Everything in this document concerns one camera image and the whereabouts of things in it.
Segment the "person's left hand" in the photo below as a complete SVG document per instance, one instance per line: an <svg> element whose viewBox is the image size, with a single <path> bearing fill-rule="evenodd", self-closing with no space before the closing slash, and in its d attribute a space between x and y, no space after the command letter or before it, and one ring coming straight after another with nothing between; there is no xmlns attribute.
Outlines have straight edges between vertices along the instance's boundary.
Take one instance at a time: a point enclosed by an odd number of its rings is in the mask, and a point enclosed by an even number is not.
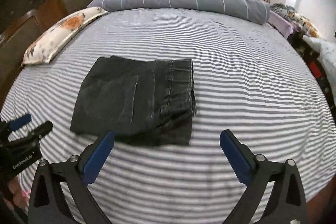
<svg viewBox="0 0 336 224"><path fill-rule="evenodd" d="M7 184L9 191L13 194L13 200L8 201L7 199L4 199L7 206L14 210L14 207L17 206L21 209L25 209L27 206L28 198L24 195L21 186L19 185L18 178L13 178L10 182Z"/></svg>

